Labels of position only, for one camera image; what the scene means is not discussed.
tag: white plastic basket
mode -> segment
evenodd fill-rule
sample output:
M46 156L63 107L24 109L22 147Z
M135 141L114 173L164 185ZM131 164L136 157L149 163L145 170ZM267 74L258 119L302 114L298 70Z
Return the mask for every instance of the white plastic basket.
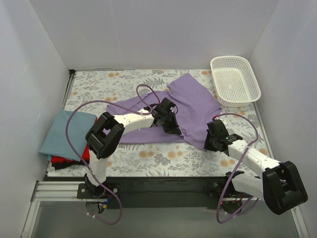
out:
M257 101L261 91L250 63L239 56L221 56L210 62L218 101L225 107L244 107Z

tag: table surface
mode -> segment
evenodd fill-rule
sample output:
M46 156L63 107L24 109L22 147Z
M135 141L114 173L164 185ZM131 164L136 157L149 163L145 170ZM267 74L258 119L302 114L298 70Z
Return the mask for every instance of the table surface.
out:
M146 83L154 90L168 90L167 85L180 76L190 73L216 98L211 71L206 70L118 70L118 71L78 71L73 80L70 97L65 110L73 111L82 103L91 100L117 102L136 96L138 84ZM106 104L90 104L81 109L100 116L106 111ZM257 150L270 156L260 120L254 104L241 108L222 107L222 112L239 113L250 119L257 127L260 138L254 144ZM255 132L247 121L238 116L223 116L228 123L229 133L241 135L247 142L255 138ZM233 170L237 160L224 153L202 151L189 143L160 144L119 144L108 158L107 176L224 176ZM249 168L241 164L239 170L254 176ZM48 165L49 177L83 177L88 170L85 166L71 166L55 171Z

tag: purple towel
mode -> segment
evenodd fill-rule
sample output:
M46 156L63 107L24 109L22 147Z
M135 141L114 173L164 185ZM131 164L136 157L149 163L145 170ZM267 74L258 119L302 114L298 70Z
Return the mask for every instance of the purple towel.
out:
M203 150L207 136L207 123L221 112L220 104L213 98L210 92L194 79L189 73L171 82L169 91L156 91L158 98L168 98L178 107L176 115L177 123L182 135L169 135L163 131L163 127L154 126L151 128L142 128L132 131L120 140L120 143L169 143L185 142ZM142 95L142 98L148 103L157 103L158 100L153 93ZM118 102L135 111L145 107L138 97ZM123 115L130 113L116 106L108 105L107 112L112 115Z

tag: purple cable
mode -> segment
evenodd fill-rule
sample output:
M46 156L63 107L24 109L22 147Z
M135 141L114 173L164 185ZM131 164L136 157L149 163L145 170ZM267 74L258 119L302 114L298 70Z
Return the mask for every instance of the purple cable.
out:
M256 126L255 126L249 119L247 119L246 117L244 117L244 116L242 116L242 115L240 115L240 114L237 114L237 113L223 113L223 114L220 114L220 115L215 116L214 118L217 118L217 117L220 117L220 116L224 116L224 115L239 116L239 117L241 117L241 118L247 120L247 121L251 124L251 126L253 127L253 129L254 129L255 132L256 132L256 138L255 138L255 140L251 141L251 142L248 144L248 146L251 146L252 144L254 144L254 143L259 139L258 130L257 130ZM252 208L254 208L254 206L255 206L255 205L257 204L257 202L259 201L259 199L257 199L257 200L254 202L254 204L253 204L248 210L246 210L246 211L244 211L244 212L238 214L238 212L240 212L240 211L249 203L249 201L253 198L253 197L251 196L251 197L248 198L248 200L247 200L241 207L239 207L234 213L232 213L230 217L224 219L223 221L221 221L221 220L219 219L220 207L221 207L221 203L222 203L224 194L226 193L226 190L227 190L227 188L228 188L228 186L229 186L229 184L230 184L230 182L231 182L231 180L232 180L232 177L233 177L234 173L235 173L235 172L237 171L237 169L239 168L239 166L240 166L240 164L242 163L242 160L244 159L244 157L245 157L245 155L247 154L248 150L249 150L248 147L244 150L244 152L243 152L243 154L242 154L240 160L238 161L237 165L234 167L233 171L231 172L231 174L230 174L230 176L229 176L229 178L228 178L228 180L227 180L227 182L226 182L226 184L225 184L225 186L224 186L224 188L223 188L223 190L222 190L222 193L221 193L221 196L220 196L220 199L219 199L219 202L218 202L218 206L217 206L217 213L216 213L217 221L218 221L220 224L226 223L226 222L229 221L231 218L233 218L235 215L243 215L243 214L246 214L246 213L249 212Z
M140 85L138 85L137 89L139 88L139 86L148 87L148 88L156 95L156 93L153 91L153 89L152 89L150 86L148 86L148 85L146 85L146 84L140 84ZM147 103L141 98L141 96L139 95L139 92L138 92L138 91L137 91L137 95L138 95L138 97L140 98L140 100L141 100L146 106L148 106L148 107L150 108L150 112L149 112L149 113L144 113L143 115L150 115L150 114L152 113L152 110L153 110L152 107L151 107L149 104L147 104ZM119 207L120 207L119 217L118 217L117 220L115 220L114 222L108 222L108 221L106 221L105 219L103 219L103 218L101 218L101 217L99 217L99 216L93 215L93 214L91 214L91 213L88 213L88 214L91 215L91 216L93 216L94 218L97 218L98 220L100 220L100 221L106 223L107 225L115 225L116 223L118 223L118 222L120 221L121 216L122 216L122 204L121 204L120 199L117 197L117 195L116 195L114 192L112 192L109 188L107 188L106 186L104 186L104 185L96 178L96 176L93 174L93 172L92 172L90 166L87 164L87 162L83 159L83 157L82 157L82 156L77 152L77 150L74 148L73 144L71 143L71 141L70 141L70 139L69 139L69 135L68 135L69 123L70 123L70 120L71 120L71 119L73 118L73 116L75 115L75 113L76 113L79 109L81 109L83 106L85 106L85 105L87 105L87 104L91 104L91 103L108 103L108 104L111 104L111 105L120 107L120 108L122 108L122 109L125 109L125 110L127 110L127 111L130 111L130 112L135 113L135 114L138 114L138 115L141 115L141 113L136 112L136 111L134 111L134 110L131 110L131 109L129 109L129 108L126 108L126 107L124 107L124 106L117 105L117 104L112 103L112 102L108 102L108 101L104 101L104 100L93 100L93 101L90 101L90 102L83 103L83 104L80 105L78 108L76 108L76 109L73 111L73 113L70 115L70 117L69 117L69 119L68 119L68 121L67 121L67 123L66 123L65 134L66 134L66 139L67 139L67 141L68 141L69 146L70 146L71 149L75 152L75 154L80 158L80 160L84 163L84 165L89 169L89 172L91 173L91 175L92 175L92 177L94 178L94 180L96 180L96 182L97 182L102 188L104 188L107 192L109 192L112 196L115 197L115 199L118 201Z

